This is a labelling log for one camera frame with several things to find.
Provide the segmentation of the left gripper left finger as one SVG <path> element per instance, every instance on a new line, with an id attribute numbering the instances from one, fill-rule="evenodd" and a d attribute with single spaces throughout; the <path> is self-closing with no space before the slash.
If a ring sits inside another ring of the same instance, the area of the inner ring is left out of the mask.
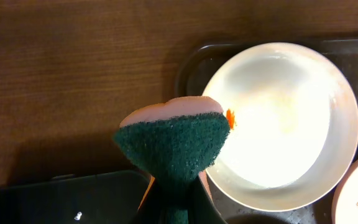
<path id="1" fill-rule="evenodd" d="M 153 179 L 145 192 L 135 217 L 130 224 L 165 224 L 167 201 L 164 191 Z"/>

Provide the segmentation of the green and pink sponge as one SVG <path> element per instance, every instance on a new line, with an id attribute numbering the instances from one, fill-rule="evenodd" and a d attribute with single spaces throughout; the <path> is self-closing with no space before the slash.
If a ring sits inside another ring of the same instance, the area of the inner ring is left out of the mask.
<path id="1" fill-rule="evenodd" d="M 230 131 L 222 106 L 208 96 L 185 96 L 146 106 L 124 118 L 113 140 L 161 186 L 166 223 L 188 223 L 191 185 L 214 164 Z"/>

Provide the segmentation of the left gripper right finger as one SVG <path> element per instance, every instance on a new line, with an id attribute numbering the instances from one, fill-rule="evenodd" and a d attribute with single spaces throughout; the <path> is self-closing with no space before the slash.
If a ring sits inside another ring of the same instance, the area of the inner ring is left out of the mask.
<path id="1" fill-rule="evenodd" d="M 199 177 L 191 185 L 188 199 L 188 223 L 227 224 L 215 208 Z"/>

